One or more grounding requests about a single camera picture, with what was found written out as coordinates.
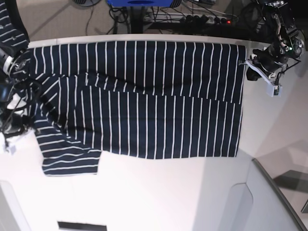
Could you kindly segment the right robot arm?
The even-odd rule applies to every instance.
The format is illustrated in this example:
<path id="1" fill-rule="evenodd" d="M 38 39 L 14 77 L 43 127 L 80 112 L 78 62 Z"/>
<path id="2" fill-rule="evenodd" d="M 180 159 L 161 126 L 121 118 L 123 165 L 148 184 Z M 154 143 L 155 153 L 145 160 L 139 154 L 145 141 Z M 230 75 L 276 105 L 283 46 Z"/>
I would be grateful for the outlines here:
<path id="1" fill-rule="evenodd" d="M 41 85 L 29 78 L 29 37 L 17 2 L 0 2 L 0 133 L 4 139 L 26 132 L 29 118 L 23 111 L 41 93 Z"/>

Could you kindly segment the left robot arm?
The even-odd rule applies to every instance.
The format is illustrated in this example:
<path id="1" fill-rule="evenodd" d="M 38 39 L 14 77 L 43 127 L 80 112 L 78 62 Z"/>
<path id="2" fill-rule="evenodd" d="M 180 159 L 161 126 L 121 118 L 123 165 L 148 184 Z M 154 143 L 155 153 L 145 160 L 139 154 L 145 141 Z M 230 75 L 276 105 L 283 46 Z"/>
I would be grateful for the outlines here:
<path id="1" fill-rule="evenodd" d="M 252 64 L 261 70 L 259 74 L 251 67 L 246 72 L 249 81 L 257 81 L 279 70 L 275 84 L 286 71 L 300 63 L 299 57 L 304 52 L 304 41 L 299 37 L 294 17 L 289 4 L 284 0 L 258 0 L 261 15 L 269 26 L 272 43 L 264 50 L 254 49 Z"/>

